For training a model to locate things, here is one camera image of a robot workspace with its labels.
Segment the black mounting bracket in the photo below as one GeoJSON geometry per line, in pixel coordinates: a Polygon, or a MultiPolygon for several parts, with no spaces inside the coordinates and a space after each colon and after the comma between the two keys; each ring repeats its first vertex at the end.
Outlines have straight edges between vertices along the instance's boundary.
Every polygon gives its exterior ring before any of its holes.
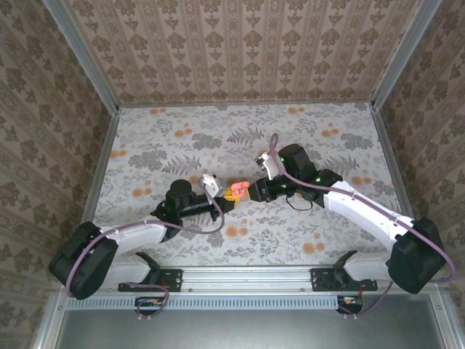
{"type": "MultiPolygon", "coordinates": [[[[139,283],[141,285],[161,285],[170,292],[181,292],[182,269],[162,269],[161,266],[144,252],[136,253],[150,267],[150,271],[145,279],[139,283]]],[[[163,292],[161,289],[150,287],[131,287],[128,284],[119,284],[119,292],[163,292]]]]}
{"type": "Polygon", "coordinates": [[[349,276],[344,269],[346,261],[357,251],[348,251],[334,263],[332,268],[310,269],[313,292],[337,292],[337,291],[377,291],[378,284],[375,280],[356,281],[349,276]]]}

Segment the wall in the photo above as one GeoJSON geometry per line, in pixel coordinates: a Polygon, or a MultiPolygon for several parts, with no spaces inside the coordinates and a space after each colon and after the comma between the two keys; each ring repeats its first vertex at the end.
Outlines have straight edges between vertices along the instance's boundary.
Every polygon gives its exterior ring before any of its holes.
{"type": "Polygon", "coordinates": [[[465,317],[465,1],[441,3],[381,113],[413,210],[456,263],[465,317]]]}
{"type": "Polygon", "coordinates": [[[0,348],[26,348],[109,115],[40,1],[0,1],[0,348]]]}
{"type": "Polygon", "coordinates": [[[122,105],[370,100],[419,0],[65,0],[122,105]]]}

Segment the gray metal panel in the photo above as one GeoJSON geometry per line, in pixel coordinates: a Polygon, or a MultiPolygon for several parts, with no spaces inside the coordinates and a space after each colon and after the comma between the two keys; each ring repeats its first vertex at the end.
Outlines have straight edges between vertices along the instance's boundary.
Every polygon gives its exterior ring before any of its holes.
{"type": "Polygon", "coordinates": [[[58,349],[445,347],[429,296],[389,296],[358,320],[334,310],[171,310],[150,321],[85,310],[66,312],[63,325],[58,349]]]}
{"type": "MultiPolygon", "coordinates": [[[[70,298],[66,310],[134,310],[137,296],[93,296],[86,300],[70,298]]],[[[168,310],[328,310],[337,309],[337,296],[200,296],[171,294],[163,311],[168,310]]]]}

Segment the table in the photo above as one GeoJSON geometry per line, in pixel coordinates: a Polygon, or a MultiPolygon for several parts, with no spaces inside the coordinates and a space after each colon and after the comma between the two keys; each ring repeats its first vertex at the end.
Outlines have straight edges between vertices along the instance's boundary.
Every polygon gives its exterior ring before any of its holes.
{"type": "MultiPolygon", "coordinates": [[[[171,182],[189,180],[194,191],[203,173],[228,184],[266,174],[254,158],[280,136],[278,149],[302,145],[317,168],[342,174],[361,193],[400,212],[397,196],[367,103],[219,105],[128,108],[119,125],[99,197],[95,222],[118,225],[146,217],[164,200],[171,182]]],[[[310,204],[294,196],[300,209],[310,204]]],[[[180,232],[163,244],[144,246],[161,265],[332,264],[350,249],[383,246],[356,224],[314,206],[294,211],[284,198],[265,204],[242,201],[226,215],[221,233],[180,232]]],[[[185,226],[212,229],[209,215],[185,226]]]]}

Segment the metal edge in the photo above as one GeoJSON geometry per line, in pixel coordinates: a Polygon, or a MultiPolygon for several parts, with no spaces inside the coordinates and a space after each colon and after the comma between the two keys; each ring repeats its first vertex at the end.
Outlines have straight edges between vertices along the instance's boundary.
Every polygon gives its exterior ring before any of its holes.
{"type": "Polygon", "coordinates": [[[64,292],[50,296],[33,349],[55,348],[67,304],[68,296],[64,292]]]}
{"type": "Polygon", "coordinates": [[[394,151],[392,150],[389,135],[387,134],[386,126],[384,125],[384,121],[381,116],[381,111],[379,109],[375,109],[372,105],[370,105],[370,110],[376,131],[378,132],[379,142],[383,149],[384,158],[386,159],[387,168],[391,174],[392,183],[394,184],[397,199],[399,200],[400,209],[403,214],[409,217],[414,217],[412,206],[408,200],[407,190],[405,189],[404,182],[402,181],[402,176],[400,175],[399,166],[397,165],[394,151]]]}
{"type": "Polygon", "coordinates": [[[420,3],[373,95],[372,100],[377,108],[381,108],[387,99],[440,3],[441,0],[425,0],[420,3]]]}
{"type": "Polygon", "coordinates": [[[456,326],[453,325],[450,315],[453,310],[453,305],[446,305],[439,290],[429,296],[433,307],[434,314],[436,315],[437,325],[444,341],[446,349],[462,349],[463,338],[460,338],[456,326]]]}
{"type": "Polygon", "coordinates": [[[87,45],[82,39],[82,36],[63,1],[44,0],[44,3],[57,23],[58,28],[60,28],[61,32],[65,36],[68,45],[78,58],[79,63],[86,72],[86,75],[89,77],[89,80],[92,82],[92,85],[94,85],[95,90],[105,104],[108,112],[110,115],[115,115],[117,111],[117,99],[113,95],[105,77],[98,68],[92,54],[88,50],[87,45]]]}
{"type": "MultiPolygon", "coordinates": [[[[86,205],[82,214],[82,222],[92,220],[94,217],[103,180],[105,178],[105,171],[110,158],[111,148],[118,129],[118,122],[119,115],[115,113],[111,116],[110,123],[108,125],[105,141],[103,142],[99,161],[97,162],[97,167],[95,169],[94,179],[92,180],[89,195],[87,196],[86,205]]],[[[52,293],[47,303],[46,310],[44,311],[44,316],[42,317],[33,349],[55,348],[63,316],[65,315],[66,305],[68,304],[68,296],[65,289],[60,286],[61,284],[57,284],[56,288],[52,288],[52,293]]]]}
{"type": "Polygon", "coordinates": [[[449,294],[441,294],[442,301],[444,302],[444,306],[446,309],[446,313],[448,314],[450,323],[453,326],[455,331],[456,339],[458,341],[458,345],[460,349],[465,348],[465,333],[464,329],[460,324],[460,320],[458,319],[458,314],[456,311],[456,307],[452,302],[452,298],[449,294]]]}
{"type": "Polygon", "coordinates": [[[110,160],[111,148],[113,147],[113,141],[115,140],[116,131],[118,130],[118,123],[119,115],[115,113],[110,117],[107,134],[105,136],[105,141],[103,142],[102,150],[100,151],[99,161],[95,168],[94,178],[92,179],[89,195],[87,196],[86,206],[84,206],[81,222],[87,222],[94,218],[108,161],[110,160]]]}
{"type": "Polygon", "coordinates": [[[289,104],[351,104],[351,103],[369,103],[369,100],[280,100],[271,101],[253,101],[247,100],[243,102],[196,102],[196,103],[159,103],[159,104],[121,104],[120,108],[135,109],[135,108],[162,108],[162,107],[214,107],[214,106],[229,106],[229,105],[289,105],[289,104]]]}

